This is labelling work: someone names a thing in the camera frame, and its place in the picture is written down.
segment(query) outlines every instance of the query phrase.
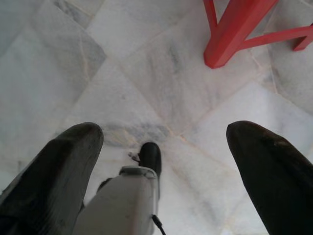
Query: white marble tile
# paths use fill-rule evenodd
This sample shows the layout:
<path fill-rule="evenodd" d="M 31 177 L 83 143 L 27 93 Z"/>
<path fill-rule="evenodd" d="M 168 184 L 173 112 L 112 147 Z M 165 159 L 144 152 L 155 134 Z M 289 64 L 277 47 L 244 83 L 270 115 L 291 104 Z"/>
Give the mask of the white marble tile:
<path fill-rule="evenodd" d="M 45 146 L 104 59 L 50 1 L 1 57 L 0 151 L 15 173 L 19 160 L 30 161 Z"/>
<path fill-rule="evenodd" d="M 182 177 L 184 174 L 182 169 L 179 166 L 176 166 L 175 169 L 172 168 L 171 152 L 168 152 L 168 149 L 163 146 L 160 148 L 163 154 L 163 167 L 158 217 L 163 223 L 166 234 L 176 234 L 177 232 L 181 235 L 219 234 L 218 225 L 214 224 L 211 219 L 212 211 L 209 211 L 201 203 L 186 178 Z M 182 154 L 182 158 L 190 157 L 188 154 L 191 151 L 184 154 L 183 151 L 176 149 L 175 155 Z"/>
<path fill-rule="evenodd" d="M 205 9 L 199 5 L 123 62 L 130 79 L 174 133 L 199 120 L 259 71 L 247 50 L 220 69 L 207 67 L 203 52 L 209 37 Z"/>
<path fill-rule="evenodd" d="M 313 9 L 299 1 L 280 1 L 268 31 L 309 26 Z M 306 112 L 313 114 L 313 44 L 294 52 L 294 40 L 271 44 L 269 48 L 278 92 Z"/>
<path fill-rule="evenodd" d="M 94 16 L 105 0 L 67 0 L 90 16 Z"/>
<path fill-rule="evenodd" d="M 306 2 L 306 3 L 308 3 L 311 7 L 313 7 L 313 0 L 300 0 L 300 1 Z"/>
<path fill-rule="evenodd" d="M 227 223 L 234 235 L 268 235 L 247 193 L 244 195 Z"/>
<path fill-rule="evenodd" d="M 44 0 L 0 1 L 0 57 L 43 2 Z"/>
<path fill-rule="evenodd" d="M 105 145 L 133 148 L 145 141 L 163 142 L 168 129 L 144 97 L 112 61 L 106 61 L 64 123 L 91 121 L 101 126 Z"/>
<path fill-rule="evenodd" d="M 312 24 L 312 8 L 301 0 L 279 0 L 275 11 L 265 29 L 266 32 L 277 32 Z"/>
<path fill-rule="evenodd" d="M 123 59 L 176 23 L 199 2 L 201 0 L 106 0 L 88 32 L 105 51 Z"/>
<path fill-rule="evenodd" d="M 257 81 L 259 84 L 261 84 L 263 87 L 270 90 L 271 92 L 277 93 L 272 69 L 262 71 L 260 75 L 255 79 L 255 81 Z"/>
<path fill-rule="evenodd" d="M 268 53 L 268 46 L 259 46 L 248 49 L 260 70 L 271 69 L 271 60 Z"/>
<path fill-rule="evenodd" d="M 251 82 L 183 136 L 216 160 L 237 169 L 226 141 L 227 126 L 249 120 L 288 139 L 307 155 L 313 142 L 313 117 Z"/>
<path fill-rule="evenodd" d="M 53 0 L 53 3 L 81 27 L 87 28 L 91 20 L 91 16 L 66 0 Z"/>
<path fill-rule="evenodd" d="M 244 195 L 240 175 L 180 138 L 168 140 L 160 149 L 167 164 L 190 188 L 205 220 L 221 231 Z"/>

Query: tile grout line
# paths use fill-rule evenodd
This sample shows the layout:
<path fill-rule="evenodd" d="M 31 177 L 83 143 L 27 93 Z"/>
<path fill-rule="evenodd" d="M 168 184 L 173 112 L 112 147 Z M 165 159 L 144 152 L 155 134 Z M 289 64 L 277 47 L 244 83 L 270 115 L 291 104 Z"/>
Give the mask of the tile grout line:
<path fill-rule="evenodd" d="M 184 143 L 186 143 L 187 145 L 189 145 L 191 148 L 197 150 L 198 152 L 200 152 L 201 154 L 207 156 L 209 159 L 213 160 L 214 162 L 224 166 L 225 168 L 227 168 L 228 170 L 232 171 L 232 173 L 235 173 L 237 174 L 237 171 L 235 171 L 234 169 L 232 169 L 231 167 L 229 167 L 228 165 L 226 165 L 225 163 L 219 161 L 218 159 L 216 158 L 213 158 L 212 155 L 206 151 L 204 151 L 203 149 L 197 147 L 195 144 L 193 143 L 190 143 L 185 137 L 183 136 L 177 136 L 181 139 L 181 141 L 183 141 Z"/>

